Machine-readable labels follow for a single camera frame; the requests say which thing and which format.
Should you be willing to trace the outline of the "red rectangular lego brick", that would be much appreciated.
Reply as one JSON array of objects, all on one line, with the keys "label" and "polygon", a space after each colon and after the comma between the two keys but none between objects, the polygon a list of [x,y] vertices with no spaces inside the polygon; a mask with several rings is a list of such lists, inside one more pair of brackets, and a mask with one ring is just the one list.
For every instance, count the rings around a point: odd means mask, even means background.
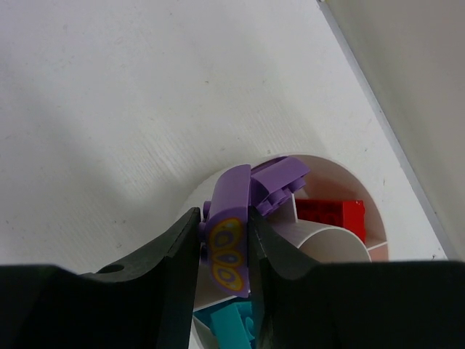
[{"label": "red rectangular lego brick", "polygon": [[297,198],[295,202],[297,217],[300,220],[347,229],[365,243],[365,206],[363,201]]}]

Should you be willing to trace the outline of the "purple curved printed lego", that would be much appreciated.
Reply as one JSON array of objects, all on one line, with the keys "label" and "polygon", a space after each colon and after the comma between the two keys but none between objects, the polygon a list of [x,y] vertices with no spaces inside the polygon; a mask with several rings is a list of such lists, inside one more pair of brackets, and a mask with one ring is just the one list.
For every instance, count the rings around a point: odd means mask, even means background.
[{"label": "purple curved printed lego", "polygon": [[251,166],[242,164],[220,175],[211,197],[203,205],[201,233],[212,281],[235,297],[247,298],[248,206]]}]

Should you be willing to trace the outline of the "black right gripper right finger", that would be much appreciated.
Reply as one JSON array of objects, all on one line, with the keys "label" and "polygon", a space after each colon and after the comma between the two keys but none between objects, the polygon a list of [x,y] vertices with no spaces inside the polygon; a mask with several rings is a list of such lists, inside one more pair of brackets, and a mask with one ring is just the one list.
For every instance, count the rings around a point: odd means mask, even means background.
[{"label": "black right gripper right finger", "polygon": [[320,263],[248,212],[258,348],[462,348],[464,264]]}]

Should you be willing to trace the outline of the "long teal lego brick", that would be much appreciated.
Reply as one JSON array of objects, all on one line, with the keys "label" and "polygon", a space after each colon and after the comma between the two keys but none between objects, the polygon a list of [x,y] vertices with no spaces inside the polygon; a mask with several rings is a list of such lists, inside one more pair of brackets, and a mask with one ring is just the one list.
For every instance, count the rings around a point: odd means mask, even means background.
[{"label": "long teal lego brick", "polygon": [[250,301],[236,298],[198,310],[193,324],[202,348],[256,347]]}]

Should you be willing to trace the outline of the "purple lego brick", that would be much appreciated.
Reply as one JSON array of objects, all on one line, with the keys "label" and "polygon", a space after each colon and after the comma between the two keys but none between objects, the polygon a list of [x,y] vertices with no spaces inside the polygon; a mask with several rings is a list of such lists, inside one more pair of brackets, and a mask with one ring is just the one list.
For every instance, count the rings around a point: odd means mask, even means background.
[{"label": "purple lego brick", "polygon": [[272,214],[306,184],[310,168],[293,156],[281,156],[251,170],[251,205],[264,217]]}]

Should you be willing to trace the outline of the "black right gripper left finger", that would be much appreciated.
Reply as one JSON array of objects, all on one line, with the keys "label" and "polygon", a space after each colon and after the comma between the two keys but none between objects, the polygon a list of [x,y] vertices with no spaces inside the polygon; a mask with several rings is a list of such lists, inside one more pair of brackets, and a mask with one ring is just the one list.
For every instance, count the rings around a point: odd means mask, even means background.
[{"label": "black right gripper left finger", "polygon": [[3,348],[187,348],[201,213],[95,273],[1,267]]}]

